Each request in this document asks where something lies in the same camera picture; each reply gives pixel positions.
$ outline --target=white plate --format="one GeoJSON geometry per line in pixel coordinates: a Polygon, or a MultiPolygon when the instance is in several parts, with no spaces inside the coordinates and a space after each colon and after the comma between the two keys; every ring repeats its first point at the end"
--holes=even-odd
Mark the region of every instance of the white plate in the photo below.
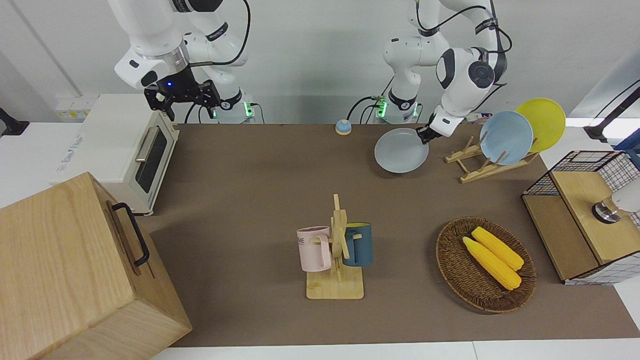
{"type": "Polygon", "coordinates": [[[414,129],[393,129],[378,139],[376,161],[389,172],[402,174],[415,170],[429,155],[429,144],[423,145],[414,129]]]}

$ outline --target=corn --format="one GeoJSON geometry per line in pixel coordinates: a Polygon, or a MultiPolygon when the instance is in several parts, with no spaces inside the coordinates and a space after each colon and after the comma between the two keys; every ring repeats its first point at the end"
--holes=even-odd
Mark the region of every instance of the corn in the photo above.
{"type": "Polygon", "coordinates": [[[522,279],[513,269],[507,266],[502,260],[494,255],[481,243],[471,240],[466,236],[462,238],[469,253],[482,265],[482,267],[493,276],[494,279],[507,290],[513,290],[520,286],[522,279]]]}
{"type": "Polygon", "coordinates": [[[524,265],[524,260],[520,255],[516,254],[507,244],[484,228],[476,227],[476,230],[473,230],[471,235],[513,270],[518,271],[522,268],[522,265],[524,265]]]}

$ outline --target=oven window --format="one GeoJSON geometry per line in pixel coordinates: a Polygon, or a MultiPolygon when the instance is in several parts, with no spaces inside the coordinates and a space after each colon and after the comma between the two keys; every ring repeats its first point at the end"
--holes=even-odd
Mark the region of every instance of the oven window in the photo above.
{"type": "Polygon", "coordinates": [[[162,155],[164,154],[165,149],[166,137],[160,130],[158,131],[158,136],[151,147],[151,153],[149,154],[148,160],[140,164],[138,172],[136,173],[136,182],[140,184],[140,187],[142,187],[142,190],[144,190],[145,193],[149,193],[149,190],[151,190],[151,184],[156,178],[156,172],[160,166],[160,162],[162,161],[162,155]]]}

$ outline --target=pink mug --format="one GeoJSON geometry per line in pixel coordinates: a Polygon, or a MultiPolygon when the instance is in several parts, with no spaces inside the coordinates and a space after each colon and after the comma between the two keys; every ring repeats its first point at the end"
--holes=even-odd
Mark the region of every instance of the pink mug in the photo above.
{"type": "Polygon", "coordinates": [[[330,234],[328,226],[312,226],[298,230],[298,250],[303,271],[318,272],[331,268],[330,234]]]}

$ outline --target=oven handle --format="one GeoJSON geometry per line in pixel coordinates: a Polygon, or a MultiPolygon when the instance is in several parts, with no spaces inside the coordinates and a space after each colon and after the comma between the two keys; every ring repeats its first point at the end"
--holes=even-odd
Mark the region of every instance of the oven handle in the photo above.
{"type": "Polygon", "coordinates": [[[151,149],[156,142],[156,138],[160,133],[160,127],[154,126],[147,129],[147,134],[145,135],[145,139],[142,141],[142,146],[138,151],[138,155],[136,155],[137,163],[146,163],[149,159],[149,154],[151,154],[151,149]]]}
{"type": "Polygon", "coordinates": [[[133,216],[133,211],[131,211],[131,208],[129,207],[129,205],[125,204],[124,202],[119,202],[118,204],[115,204],[111,208],[113,209],[113,211],[118,211],[119,209],[127,210],[129,219],[131,219],[131,225],[133,225],[133,229],[134,231],[136,231],[136,236],[138,237],[138,241],[140,242],[140,248],[142,248],[142,257],[134,261],[133,263],[137,267],[140,267],[142,264],[146,263],[149,260],[149,248],[147,247],[145,238],[142,236],[142,232],[138,227],[138,222],[136,221],[136,218],[134,218],[133,216]]]}

